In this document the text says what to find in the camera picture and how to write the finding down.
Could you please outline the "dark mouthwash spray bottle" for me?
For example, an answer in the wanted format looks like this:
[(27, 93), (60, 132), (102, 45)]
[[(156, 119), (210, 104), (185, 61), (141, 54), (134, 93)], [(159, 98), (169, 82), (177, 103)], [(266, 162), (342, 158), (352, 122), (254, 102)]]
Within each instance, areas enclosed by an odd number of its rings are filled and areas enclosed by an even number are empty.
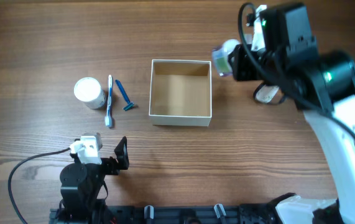
[(232, 66), (229, 63), (229, 55), (233, 53), (235, 47), (239, 44), (240, 41), (229, 39), (212, 50), (211, 57), (213, 65), (219, 73), (219, 76), (226, 77), (233, 74)]

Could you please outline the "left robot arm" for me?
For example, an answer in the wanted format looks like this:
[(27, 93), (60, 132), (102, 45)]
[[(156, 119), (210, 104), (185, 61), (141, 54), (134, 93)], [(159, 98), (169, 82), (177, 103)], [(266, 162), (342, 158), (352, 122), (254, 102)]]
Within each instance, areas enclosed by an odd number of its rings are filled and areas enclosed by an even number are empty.
[(114, 149), (115, 158), (101, 158), (102, 146), (98, 133), (86, 133), (70, 145), (74, 163), (60, 173), (62, 200), (53, 223), (116, 223), (106, 199), (99, 199), (98, 194), (101, 188), (106, 188), (107, 175), (119, 175), (121, 170), (129, 168), (127, 137)]

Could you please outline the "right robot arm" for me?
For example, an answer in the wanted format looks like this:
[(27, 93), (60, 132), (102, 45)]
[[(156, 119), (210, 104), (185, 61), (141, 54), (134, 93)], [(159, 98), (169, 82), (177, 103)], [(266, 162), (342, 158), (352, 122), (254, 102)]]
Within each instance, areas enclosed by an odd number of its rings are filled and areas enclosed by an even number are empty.
[(237, 81), (276, 86), (316, 134), (337, 191), (322, 202), (290, 194), (276, 201), (281, 223), (355, 223), (355, 63), (342, 51), (319, 54), (306, 6), (292, 2), (237, 15), (240, 43), (227, 62)]

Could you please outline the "white floral lotion tube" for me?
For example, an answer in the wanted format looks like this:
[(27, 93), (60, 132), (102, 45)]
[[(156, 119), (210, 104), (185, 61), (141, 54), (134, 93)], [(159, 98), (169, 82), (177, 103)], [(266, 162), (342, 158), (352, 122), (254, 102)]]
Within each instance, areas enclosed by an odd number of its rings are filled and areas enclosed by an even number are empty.
[(254, 99), (260, 103), (270, 103), (278, 91), (278, 86), (259, 85), (254, 93)]

